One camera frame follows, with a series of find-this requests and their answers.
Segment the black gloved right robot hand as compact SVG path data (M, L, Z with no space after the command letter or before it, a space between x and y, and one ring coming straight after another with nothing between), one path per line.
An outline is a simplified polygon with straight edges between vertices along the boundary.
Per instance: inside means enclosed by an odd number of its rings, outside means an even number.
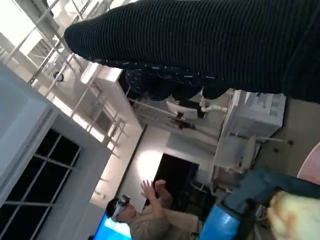
M229 89L320 101L317 0L139 0L66 28L70 50L125 70L153 101Z

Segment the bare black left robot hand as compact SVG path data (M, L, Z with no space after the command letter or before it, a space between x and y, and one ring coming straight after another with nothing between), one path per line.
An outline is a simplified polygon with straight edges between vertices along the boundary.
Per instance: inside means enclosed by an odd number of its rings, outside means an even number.
M299 197L320 198L320 186L269 168L248 170L235 192L216 203L202 227L200 240L240 240L249 235L246 222L256 220L259 206L268 207L280 191Z

